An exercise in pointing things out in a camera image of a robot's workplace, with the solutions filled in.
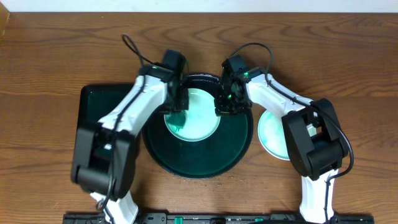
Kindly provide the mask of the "mint green plate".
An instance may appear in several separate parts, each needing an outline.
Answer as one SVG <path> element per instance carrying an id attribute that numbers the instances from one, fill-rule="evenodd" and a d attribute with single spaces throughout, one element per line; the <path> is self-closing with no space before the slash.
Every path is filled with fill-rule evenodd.
<path id="1" fill-rule="evenodd" d="M 289 161 L 282 121 L 265 110 L 259 119 L 257 133 L 263 148 L 272 156 Z"/>
<path id="2" fill-rule="evenodd" d="M 215 98 L 205 90 L 188 89 L 187 121 L 178 132 L 167 129 L 178 139 L 188 142 L 201 141 L 210 137 L 218 128 L 221 117 L 215 114 Z"/>

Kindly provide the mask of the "green scouring sponge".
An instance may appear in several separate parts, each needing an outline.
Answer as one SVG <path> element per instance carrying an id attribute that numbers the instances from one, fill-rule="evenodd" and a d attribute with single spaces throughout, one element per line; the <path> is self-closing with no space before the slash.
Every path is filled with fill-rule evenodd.
<path id="1" fill-rule="evenodd" d="M 178 132 L 185 126 L 187 114 L 185 111 L 171 113 L 164 116 L 166 126 L 173 132 Z"/>

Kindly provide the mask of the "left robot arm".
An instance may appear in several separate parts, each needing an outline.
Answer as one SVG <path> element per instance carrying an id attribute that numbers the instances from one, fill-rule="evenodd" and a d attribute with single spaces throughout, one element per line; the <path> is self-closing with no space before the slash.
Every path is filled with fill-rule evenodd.
<path id="1" fill-rule="evenodd" d="M 155 111 L 188 109 L 182 87 L 186 58 L 166 50 L 160 63 L 143 65 L 134 86 L 98 121 L 83 120 L 76 130 L 71 180 L 97 201 L 110 223 L 134 223 L 139 212 L 130 188 L 134 180 L 137 135 Z"/>

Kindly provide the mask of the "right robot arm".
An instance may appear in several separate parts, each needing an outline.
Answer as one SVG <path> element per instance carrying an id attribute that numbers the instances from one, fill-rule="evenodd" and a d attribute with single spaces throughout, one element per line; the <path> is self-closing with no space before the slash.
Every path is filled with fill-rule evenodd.
<path id="1" fill-rule="evenodd" d="M 300 214 L 306 222 L 330 223 L 331 186 L 352 147 L 341 130 L 335 109 L 326 99 L 302 97 L 278 83 L 265 68 L 249 68 L 240 55 L 223 64 L 215 113 L 242 113 L 261 105 L 282 122 L 287 154 L 302 177 Z"/>

